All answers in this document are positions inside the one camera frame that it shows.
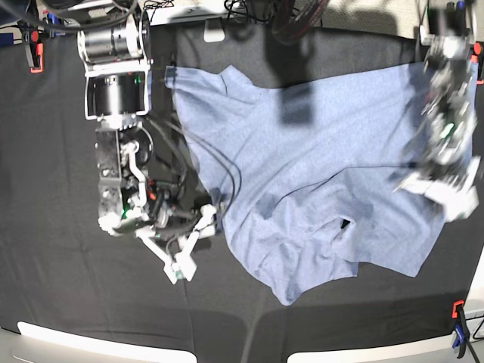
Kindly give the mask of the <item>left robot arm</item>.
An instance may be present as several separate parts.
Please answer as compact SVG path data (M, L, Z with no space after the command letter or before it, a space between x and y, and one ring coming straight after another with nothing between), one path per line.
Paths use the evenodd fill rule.
M473 187L480 158L468 156L476 129L469 98L476 85L473 46L477 20L473 1L427 2L419 24L417 46L427 49L423 69L430 73L429 91L418 132L427 140L423 155L397 185L412 194L444 195Z

